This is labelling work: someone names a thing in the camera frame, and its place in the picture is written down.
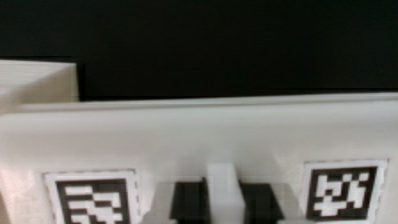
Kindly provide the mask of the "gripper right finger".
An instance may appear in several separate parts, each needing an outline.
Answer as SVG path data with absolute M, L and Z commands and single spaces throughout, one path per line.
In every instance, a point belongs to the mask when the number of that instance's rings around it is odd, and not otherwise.
M 243 224 L 277 224 L 284 214 L 269 185 L 241 183 L 239 187 L 245 201 Z

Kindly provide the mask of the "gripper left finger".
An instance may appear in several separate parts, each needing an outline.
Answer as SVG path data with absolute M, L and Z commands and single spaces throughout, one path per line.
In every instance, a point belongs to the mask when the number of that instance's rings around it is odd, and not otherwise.
M 204 182 L 177 182 L 168 219 L 175 224 L 207 224 L 209 209 Z

